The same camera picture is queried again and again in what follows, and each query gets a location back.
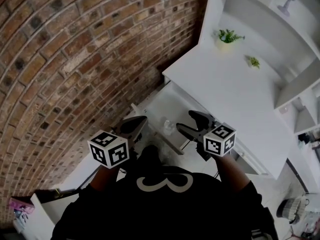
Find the cable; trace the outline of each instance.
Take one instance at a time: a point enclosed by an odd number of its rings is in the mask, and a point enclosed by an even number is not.
[[[187,144],[184,145],[183,148],[181,148],[181,150],[184,150],[184,148],[191,142],[191,140],[189,140],[189,142]]]

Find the green plant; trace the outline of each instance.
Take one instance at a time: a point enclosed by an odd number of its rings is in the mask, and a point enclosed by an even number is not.
[[[226,30],[220,29],[219,31],[220,31],[219,33],[220,40],[227,44],[232,43],[238,39],[245,39],[245,36],[240,36],[235,34],[234,30],[230,31],[229,29],[226,29]]]
[[[252,66],[260,69],[260,62],[255,57],[249,57],[249,61],[250,61]]]

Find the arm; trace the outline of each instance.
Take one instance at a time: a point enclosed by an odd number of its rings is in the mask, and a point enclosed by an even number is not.
[[[104,191],[107,187],[112,186],[117,181],[119,167],[108,169],[100,165],[90,185],[97,191]]]
[[[238,193],[250,183],[250,179],[242,171],[237,162],[229,154],[214,156],[220,179],[232,192]]]

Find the number 3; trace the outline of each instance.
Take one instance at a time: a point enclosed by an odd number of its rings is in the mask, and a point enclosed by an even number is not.
[[[176,193],[183,193],[187,191],[194,182],[194,178],[192,177],[192,175],[187,173],[168,173],[168,174],[184,175],[187,178],[187,183],[184,186],[177,186],[173,184],[170,180],[168,180],[168,178],[165,178],[163,181],[161,181],[156,185],[148,186],[143,183],[146,177],[140,177],[136,180],[136,185],[140,190],[144,192],[153,192],[163,188],[164,186],[168,186],[172,191]]]

